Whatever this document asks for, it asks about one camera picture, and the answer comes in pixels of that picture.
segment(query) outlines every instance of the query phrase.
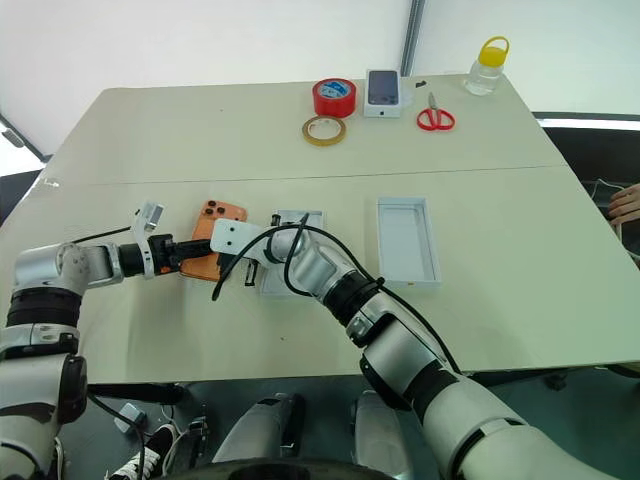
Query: yellow bottle cap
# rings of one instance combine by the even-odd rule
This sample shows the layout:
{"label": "yellow bottle cap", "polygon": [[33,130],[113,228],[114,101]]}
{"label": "yellow bottle cap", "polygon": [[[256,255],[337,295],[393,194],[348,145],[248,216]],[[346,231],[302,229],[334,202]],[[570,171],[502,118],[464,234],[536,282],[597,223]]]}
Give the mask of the yellow bottle cap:
{"label": "yellow bottle cap", "polygon": [[[490,43],[496,40],[504,40],[506,47],[504,49],[496,46],[490,46]],[[478,62],[487,67],[500,67],[504,65],[507,59],[507,53],[509,53],[509,40],[505,37],[491,37],[485,42],[478,55]]]}

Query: shoe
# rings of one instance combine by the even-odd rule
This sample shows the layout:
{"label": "shoe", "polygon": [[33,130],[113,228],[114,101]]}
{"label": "shoe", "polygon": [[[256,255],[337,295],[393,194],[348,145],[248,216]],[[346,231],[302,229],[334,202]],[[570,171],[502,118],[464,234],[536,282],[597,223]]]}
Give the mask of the shoe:
{"label": "shoe", "polygon": [[[144,445],[142,478],[148,480],[159,477],[162,474],[162,462],[167,456],[167,453],[169,453],[171,445],[173,445],[177,439],[178,431],[170,423],[158,427]],[[111,476],[105,476],[105,480],[137,480],[139,467],[140,453],[136,453],[131,457],[131,460],[112,473]]]}

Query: red tape roll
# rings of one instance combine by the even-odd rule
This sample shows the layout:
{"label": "red tape roll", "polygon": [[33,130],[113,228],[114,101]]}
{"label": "red tape roll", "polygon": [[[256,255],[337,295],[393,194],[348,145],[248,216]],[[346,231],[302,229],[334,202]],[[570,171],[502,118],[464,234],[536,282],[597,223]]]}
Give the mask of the red tape roll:
{"label": "red tape roll", "polygon": [[327,78],[313,86],[313,107],[318,115],[344,118],[356,109],[356,86],[344,78]]}

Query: plastic bottle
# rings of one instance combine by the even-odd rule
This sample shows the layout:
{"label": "plastic bottle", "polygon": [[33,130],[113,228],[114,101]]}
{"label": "plastic bottle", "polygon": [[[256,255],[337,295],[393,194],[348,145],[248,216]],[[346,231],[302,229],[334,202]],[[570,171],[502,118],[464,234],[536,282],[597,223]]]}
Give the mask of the plastic bottle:
{"label": "plastic bottle", "polygon": [[[503,40],[506,47],[500,48],[490,45],[491,43]],[[464,86],[474,95],[488,95],[492,93],[504,69],[504,62],[509,53],[509,40],[505,37],[491,37],[485,42],[480,50],[478,59],[471,66],[469,75],[464,82]]]}

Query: tape roll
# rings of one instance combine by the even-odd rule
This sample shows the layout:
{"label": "tape roll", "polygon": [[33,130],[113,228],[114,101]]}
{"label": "tape roll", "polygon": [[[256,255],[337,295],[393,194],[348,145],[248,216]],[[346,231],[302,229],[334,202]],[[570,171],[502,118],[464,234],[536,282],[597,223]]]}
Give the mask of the tape roll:
{"label": "tape roll", "polygon": [[[321,122],[336,123],[340,130],[333,137],[315,137],[311,133],[311,130]],[[310,118],[309,120],[304,122],[304,125],[302,126],[302,135],[304,135],[304,139],[313,145],[317,145],[318,147],[328,147],[329,145],[335,145],[336,143],[341,142],[346,134],[347,126],[344,124],[344,122],[339,118],[330,117],[327,115],[318,115],[317,117]]]}
{"label": "tape roll", "polygon": [[351,115],[356,109],[356,86],[344,78],[320,80],[313,86],[313,108],[318,115]]}

